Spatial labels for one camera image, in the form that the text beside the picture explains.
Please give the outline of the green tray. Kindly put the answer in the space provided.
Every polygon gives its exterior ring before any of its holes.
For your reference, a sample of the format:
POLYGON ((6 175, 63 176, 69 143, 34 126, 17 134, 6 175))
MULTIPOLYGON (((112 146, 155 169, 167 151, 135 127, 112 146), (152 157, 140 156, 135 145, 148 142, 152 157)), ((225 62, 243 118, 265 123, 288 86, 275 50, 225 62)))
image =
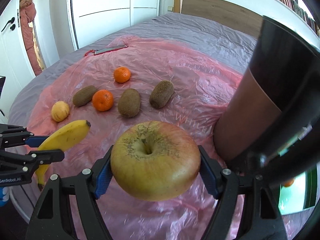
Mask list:
POLYGON ((315 207, 318 196, 319 171, 316 165, 301 173, 287 184, 272 189, 273 197, 282 216, 315 207))

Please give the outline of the yellow banana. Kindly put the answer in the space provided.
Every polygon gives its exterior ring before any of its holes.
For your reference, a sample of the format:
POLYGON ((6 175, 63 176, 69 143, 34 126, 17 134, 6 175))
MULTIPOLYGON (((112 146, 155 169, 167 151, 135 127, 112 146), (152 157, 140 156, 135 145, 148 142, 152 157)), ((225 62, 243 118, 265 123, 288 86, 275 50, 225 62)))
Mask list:
MULTIPOLYGON (((66 152, 87 136, 90 127, 91 123, 87 120, 75 120, 70 122, 50 135, 38 147, 38 150, 61 150, 66 152)), ((39 168, 35 171, 37 185, 40 191, 43 190, 46 184, 44 175, 47 172, 49 165, 49 163, 40 162, 39 168)))

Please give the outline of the round yellow scarred fruit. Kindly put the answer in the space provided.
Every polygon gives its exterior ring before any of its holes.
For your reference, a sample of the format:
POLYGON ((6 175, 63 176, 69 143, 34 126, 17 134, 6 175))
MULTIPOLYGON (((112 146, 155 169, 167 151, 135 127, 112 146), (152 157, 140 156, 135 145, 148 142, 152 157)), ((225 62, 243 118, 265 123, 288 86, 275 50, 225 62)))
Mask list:
POLYGON ((61 122, 69 115, 69 105, 64 101, 58 101, 53 104, 51 117, 56 122, 61 122))

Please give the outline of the large brown kiwi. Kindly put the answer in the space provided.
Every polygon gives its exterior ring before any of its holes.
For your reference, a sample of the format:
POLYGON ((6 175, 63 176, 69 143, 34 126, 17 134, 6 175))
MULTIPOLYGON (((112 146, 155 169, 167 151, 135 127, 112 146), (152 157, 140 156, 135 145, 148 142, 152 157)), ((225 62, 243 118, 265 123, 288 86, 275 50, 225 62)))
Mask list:
POLYGON ((93 85, 86 86, 73 95, 72 102, 76 107, 84 106, 92 100, 97 91, 98 89, 93 85))

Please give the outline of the orange mandarin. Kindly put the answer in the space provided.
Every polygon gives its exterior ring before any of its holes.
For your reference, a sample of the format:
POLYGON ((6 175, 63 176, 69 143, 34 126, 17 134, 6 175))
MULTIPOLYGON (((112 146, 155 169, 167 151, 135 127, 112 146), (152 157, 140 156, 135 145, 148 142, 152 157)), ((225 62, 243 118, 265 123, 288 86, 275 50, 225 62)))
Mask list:
POLYGON ((113 94, 105 89, 99 90, 93 95, 92 104, 97 111, 108 111, 114 104, 113 94))
POLYGON ((118 67, 113 72, 114 80, 117 83, 125 83, 129 81, 131 77, 131 72, 126 67, 118 67))

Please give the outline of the steel black electric kettle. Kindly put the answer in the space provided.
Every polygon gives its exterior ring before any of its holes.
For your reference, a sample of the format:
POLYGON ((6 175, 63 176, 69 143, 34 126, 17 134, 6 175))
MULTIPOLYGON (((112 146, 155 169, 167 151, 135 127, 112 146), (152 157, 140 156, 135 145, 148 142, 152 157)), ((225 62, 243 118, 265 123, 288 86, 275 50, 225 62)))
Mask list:
POLYGON ((264 16, 213 142, 228 168, 271 186, 313 168, 319 162, 319 49, 264 16))

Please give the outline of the large red-green apple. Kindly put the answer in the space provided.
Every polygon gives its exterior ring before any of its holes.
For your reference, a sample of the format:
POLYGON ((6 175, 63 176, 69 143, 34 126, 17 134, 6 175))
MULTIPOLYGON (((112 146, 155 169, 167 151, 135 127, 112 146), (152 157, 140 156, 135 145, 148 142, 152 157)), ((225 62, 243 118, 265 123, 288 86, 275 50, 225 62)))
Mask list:
POLYGON ((116 182, 129 195, 157 202, 185 193, 200 170, 200 151, 183 129, 147 121, 125 131, 111 152, 116 182))

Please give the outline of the person in pink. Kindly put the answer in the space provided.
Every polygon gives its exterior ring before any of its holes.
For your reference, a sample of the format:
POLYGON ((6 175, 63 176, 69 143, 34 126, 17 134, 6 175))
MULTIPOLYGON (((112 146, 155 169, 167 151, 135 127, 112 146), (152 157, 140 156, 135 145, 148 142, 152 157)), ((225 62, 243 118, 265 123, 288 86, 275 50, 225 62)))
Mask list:
POLYGON ((37 61, 33 41, 33 28, 29 25, 36 16, 36 9, 33 0, 20 0, 20 22, 24 46, 34 71, 35 76, 42 73, 42 69, 37 61))

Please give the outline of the pink plastic sheet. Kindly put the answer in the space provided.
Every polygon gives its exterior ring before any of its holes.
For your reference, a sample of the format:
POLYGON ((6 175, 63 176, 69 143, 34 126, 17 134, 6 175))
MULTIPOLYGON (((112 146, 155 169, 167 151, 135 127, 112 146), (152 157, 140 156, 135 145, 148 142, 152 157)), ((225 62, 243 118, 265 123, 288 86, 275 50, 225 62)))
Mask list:
MULTIPOLYGON (((78 174, 104 156, 128 128, 157 120, 187 131, 217 158, 212 141, 213 126, 225 111, 245 71, 256 39, 251 36, 210 40, 193 49, 187 42, 163 38, 120 36, 114 45, 127 48, 100 56, 82 56, 67 66, 59 62, 35 79, 32 90, 36 103, 27 127, 37 135, 50 135, 60 128, 50 116, 57 101, 71 102, 87 85, 109 90, 118 101, 124 90, 136 89, 141 98, 134 118, 122 117, 116 106, 99 112, 91 104, 72 107, 68 122, 85 119, 91 123, 89 135, 71 148, 48 173, 62 177, 78 174)), ((131 197, 111 181, 107 193, 98 200, 102 217, 114 239, 200 239, 216 200, 197 178, 184 194, 161 202, 131 197)))

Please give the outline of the white wardrobe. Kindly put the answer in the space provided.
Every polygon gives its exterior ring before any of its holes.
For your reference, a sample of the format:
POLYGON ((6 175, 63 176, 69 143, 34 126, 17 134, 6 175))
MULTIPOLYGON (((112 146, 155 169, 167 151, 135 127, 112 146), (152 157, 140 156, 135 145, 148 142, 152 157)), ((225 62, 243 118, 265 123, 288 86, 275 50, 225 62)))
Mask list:
POLYGON ((121 29, 150 20, 159 13, 159 0, 68 0, 75 49, 121 29))

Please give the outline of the grey purple bedspread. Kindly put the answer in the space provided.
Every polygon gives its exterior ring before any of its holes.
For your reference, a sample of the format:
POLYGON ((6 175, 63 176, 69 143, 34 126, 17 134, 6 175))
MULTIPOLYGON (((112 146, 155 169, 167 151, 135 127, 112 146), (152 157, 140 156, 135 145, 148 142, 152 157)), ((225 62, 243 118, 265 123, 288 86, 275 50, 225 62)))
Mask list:
POLYGON ((72 107, 68 121, 88 120, 92 127, 64 161, 54 163, 49 174, 72 176, 101 158, 129 127, 157 120, 187 131, 212 158, 217 158, 213 126, 225 111, 255 47, 255 38, 200 17, 167 14, 107 35, 66 55, 31 81, 16 97, 9 123, 26 126, 37 135, 49 135, 60 125, 50 117, 52 105, 71 102, 82 87, 109 90, 118 100, 127 88, 139 91, 141 105, 135 118, 122 117, 116 107, 98 112, 91 104, 72 107), (84 54, 125 44, 128 47, 101 55, 84 54), (129 81, 117 83, 113 72, 126 67, 129 81), (153 108, 153 89, 171 81, 174 93, 168 103, 153 108))

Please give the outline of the wooden headboard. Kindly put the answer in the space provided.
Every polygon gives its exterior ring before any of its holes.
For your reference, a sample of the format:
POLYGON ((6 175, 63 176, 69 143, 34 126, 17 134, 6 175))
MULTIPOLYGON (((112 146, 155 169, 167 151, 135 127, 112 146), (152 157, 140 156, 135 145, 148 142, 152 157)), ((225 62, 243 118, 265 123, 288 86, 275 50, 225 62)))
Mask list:
POLYGON ((225 0, 174 0, 173 12, 205 18, 258 38, 263 17, 225 0))

